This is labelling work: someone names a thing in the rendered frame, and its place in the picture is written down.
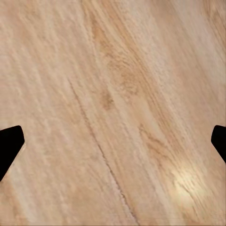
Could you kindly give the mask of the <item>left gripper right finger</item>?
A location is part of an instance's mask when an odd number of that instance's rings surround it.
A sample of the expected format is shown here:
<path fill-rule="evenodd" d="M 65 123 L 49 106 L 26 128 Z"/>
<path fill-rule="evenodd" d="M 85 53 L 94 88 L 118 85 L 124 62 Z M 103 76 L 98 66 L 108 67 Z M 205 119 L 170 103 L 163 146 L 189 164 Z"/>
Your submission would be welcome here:
<path fill-rule="evenodd" d="M 211 142 L 226 163 L 226 127 L 215 125 Z"/>

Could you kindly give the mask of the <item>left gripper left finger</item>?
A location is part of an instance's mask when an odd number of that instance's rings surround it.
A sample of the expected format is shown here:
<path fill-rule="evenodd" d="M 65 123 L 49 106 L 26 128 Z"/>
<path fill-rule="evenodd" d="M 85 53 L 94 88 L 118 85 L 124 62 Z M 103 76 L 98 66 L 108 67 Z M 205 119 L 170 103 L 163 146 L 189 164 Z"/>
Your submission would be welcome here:
<path fill-rule="evenodd" d="M 23 145 L 24 133 L 20 125 L 0 130 L 0 182 Z"/>

